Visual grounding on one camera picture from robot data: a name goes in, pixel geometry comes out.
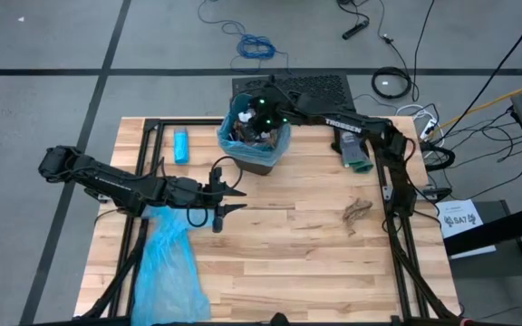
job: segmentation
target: trash bin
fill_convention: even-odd
[[[274,147],[263,143],[247,145],[242,141],[232,140],[230,134],[233,124],[238,119],[238,113],[247,110],[247,104],[251,98],[250,95],[239,94],[233,99],[229,112],[217,131],[217,139],[218,145],[227,155],[235,158],[240,168],[264,176],[271,172],[273,166],[289,147],[291,127],[289,124],[284,124],[279,128]]]

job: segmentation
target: brown object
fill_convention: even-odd
[[[366,216],[372,207],[372,202],[369,200],[361,200],[357,198],[351,205],[343,211],[342,220],[345,224],[345,229],[348,231],[348,236],[355,235],[353,230],[353,223],[358,219]]]
[[[391,119],[407,137],[416,138],[410,117]],[[113,166],[134,171],[143,121],[122,119]],[[167,160],[167,174],[207,182],[211,164],[224,155],[217,144],[217,128],[187,127],[190,162],[177,166]],[[173,127],[164,130],[162,155],[167,158],[173,157],[173,131]],[[387,322],[391,315],[401,314],[388,235],[381,227],[384,214],[378,177],[342,167],[339,155],[330,149],[333,136],[327,127],[292,127],[289,150],[271,173],[259,177],[246,172],[237,189],[247,196],[226,200],[249,206],[227,216],[220,234],[210,228],[190,233],[213,321],[269,321],[276,312],[283,312],[291,321]],[[232,184],[237,168],[229,160],[220,164],[223,179]],[[418,150],[408,162],[408,171],[415,185],[427,184]],[[354,222],[355,234],[348,237],[340,220],[343,208],[358,197],[372,202],[372,207]],[[111,208],[101,205],[101,212]],[[419,203],[416,209],[434,214],[427,203]],[[95,226],[75,314],[92,307],[110,283],[124,222],[125,216],[115,213]],[[416,215],[411,224],[422,275],[449,309],[459,313],[438,224]],[[407,285],[416,315],[410,278]],[[122,291],[121,314],[128,286]]]

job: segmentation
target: floor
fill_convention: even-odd
[[[61,193],[69,191],[46,184],[36,171],[46,148],[78,143],[88,154],[108,161],[122,116],[220,116],[227,111],[231,79],[242,75],[229,69],[237,38],[222,34],[220,26],[201,23],[199,4],[0,0],[0,325],[20,321],[51,229],[61,229],[61,235],[55,255],[46,253],[49,273],[43,268],[38,274],[47,276],[47,282],[34,320],[68,320],[78,294],[98,204],[81,187],[75,188],[71,201],[58,203]],[[429,4],[385,0],[382,32],[395,40],[409,67]],[[221,0],[207,3],[202,13],[210,20],[238,19],[250,33],[270,37],[279,51],[289,53],[291,68],[348,71],[357,96],[372,94],[374,69],[400,66],[395,53],[376,36],[380,2],[370,0],[362,11],[372,24],[349,41],[341,34],[355,18],[339,10],[334,0]],[[419,103],[436,103],[442,121],[460,114],[521,33],[522,1],[438,0],[420,44]],[[236,60],[235,65],[256,64]],[[263,65],[284,66],[281,55]],[[504,68],[478,103],[522,86],[522,44]],[[388,90],[400,86],[392,78],[383,82]],[[410,102],[403,98],[392,104]],[[493,118],[508,105],[473,114],[460,125]],[[356,107],[364,114],[393,114],[367,97],[358,99]],[[454,137],[445,146],[456,142]],[[477,136],[459,147],[457,155],[463,160],[505,146]],[[522,154],[502,163],[485,158],[448,173],[455,196],[470,197],[521,169]],[[445,185],[441,173],[433,176]],[[506,199],[511,210],[518,211],[518,189],[522,177],[477,200]],[[56,218],[53,225],[54,215],[62,215],[56,214],[58,205],[69,206],[63,224]],[[484,321],[522,324],[522,279],[455,282],[469,317],[481,319],[511,309]]]

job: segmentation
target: green object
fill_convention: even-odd
[[[342,131],[340,135],[340,150],[342,151],[342,164],[352,168],[355,173],[368,173],[373,164],[365,153],[365,144],[355,134]]]

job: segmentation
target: white cable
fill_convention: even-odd
[[[436,125],[435,127],[438,127],[439,128],[439,131],[440,131],[440,135],[441,135],[441,138],[442,138],[442,142],[438,145],[438,147],[442,147],[444,146],[444,133],[442,131],[442,128],[440,127],[440,122],[438,119],[436,119],[434,117],[434,115],[430,112],[428,112],[426,109],[424,109],[423,106],[421,106],[420,104],[408,104],[408,105],[404,105],[403,107],[401,108],[398,108],[396,110],[396,115],[398,115],[400,113],[400,111],[402,110],[405,110],[405,109],[409,109],[409,108],[416,108],[416,109],[419,109],[418,111],[416,111],[416,113],[412,116],[412,118],[414,120],[416,119],[420,119],[420,118],[423,118],[423,117],[430,117],[431,119],[433,120],[436,120]],[[424,156],[424,158],[428,158],[430,155],[432,155],[433,152],[430,152],[428,154],[426,154]]]

